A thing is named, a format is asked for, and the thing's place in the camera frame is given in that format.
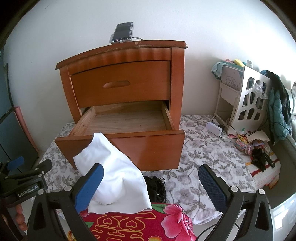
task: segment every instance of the blue gripper pad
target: blue gripper pad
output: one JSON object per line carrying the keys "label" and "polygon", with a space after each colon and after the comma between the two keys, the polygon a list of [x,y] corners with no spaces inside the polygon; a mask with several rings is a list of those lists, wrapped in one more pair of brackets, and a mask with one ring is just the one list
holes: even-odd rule
{"label": "blue gripper pad", "polygon": [[229,186],[209,168],[207,164],[201,165],[198,170],[198,178],[204,186],[215,209],[224,213],[230,200]]}
{"label": "blue gripper pad", "polygon": [[20,165],[23,165],[24,161],[25,161],[25,159],[22,156],[20,156],[16,159],[10,161],[6,166],[6,169],[8,171],[13,171],[14,169],[17,169]]}
{"label": "blue gripper pad", "polygon": [[73,187],[72,192],[74,206],[78,213],[87,208],[94,193],[100,185],[103,176],[103,166],[99,163],[96,163],[84,177],[78,179]]}

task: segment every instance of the gray floral pattern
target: gray floral pattern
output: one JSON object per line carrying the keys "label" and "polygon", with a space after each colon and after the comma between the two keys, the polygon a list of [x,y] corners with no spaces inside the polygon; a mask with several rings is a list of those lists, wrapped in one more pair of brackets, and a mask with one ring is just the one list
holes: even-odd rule
{"label": "gray floral pattern", "polygon": [[[234,140],[223,139],[208,132],[205,125],[210,115],[181,116],[180,129],[185,131],[185,141],[178,169],[143,172],[145,176],[164,177],[168,203],[183,207],[193,224],[203,224],[221,215],[216,211],[198,178],[198,169],[208,164],[218,177],[240,190],[255,192],[255,183],[241,156],[244,153],[234,146]],[[75,123],[67,123],[57,137],[68,136]],[[41,159],[50,159],[52,169],[45,174],[48,191],[60,191],[74,185],[81,174],[72,168],[53,141]]]}

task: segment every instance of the white wall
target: white wall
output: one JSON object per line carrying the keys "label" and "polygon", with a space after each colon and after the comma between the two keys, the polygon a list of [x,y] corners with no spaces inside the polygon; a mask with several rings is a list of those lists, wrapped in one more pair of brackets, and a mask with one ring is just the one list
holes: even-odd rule
{"label": "white wall", "polygon": [[17,24],[4,48],[15,105],[37,146],[49,146],[72,121],[56,63],[108,44],[118,23],[134,21],[134,36],[184,40],[183,114],[213,114],[220,59],[252,60],[295,81],[296,44],[259,0],[41,0]]}

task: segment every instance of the yellow sponge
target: yellow sponge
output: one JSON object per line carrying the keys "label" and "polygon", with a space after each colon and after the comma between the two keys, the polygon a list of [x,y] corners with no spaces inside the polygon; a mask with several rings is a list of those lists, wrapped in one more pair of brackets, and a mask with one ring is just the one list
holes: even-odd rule
{"label": "yellow sponge", "polygon": [[244,67],[244,64],[239,59],[235,59],[233,62],[238,66]]}

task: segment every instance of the drawer front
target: drawer front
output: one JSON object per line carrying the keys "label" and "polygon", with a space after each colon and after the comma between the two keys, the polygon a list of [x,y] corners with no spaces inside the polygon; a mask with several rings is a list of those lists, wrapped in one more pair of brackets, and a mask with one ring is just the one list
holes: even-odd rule
{"label": "drawer front", "polygon": [[79,108],[170,99],[170,61],[100,67],[71,76]]}
{"label": "drawer front", "polygon": [[[185,133],[183,130],[107,134],[107,139],[127,155],[140,171],[178,168]],[[55,140],[76,169],[73,157],[86,148],[93,136],[59,137]]]}

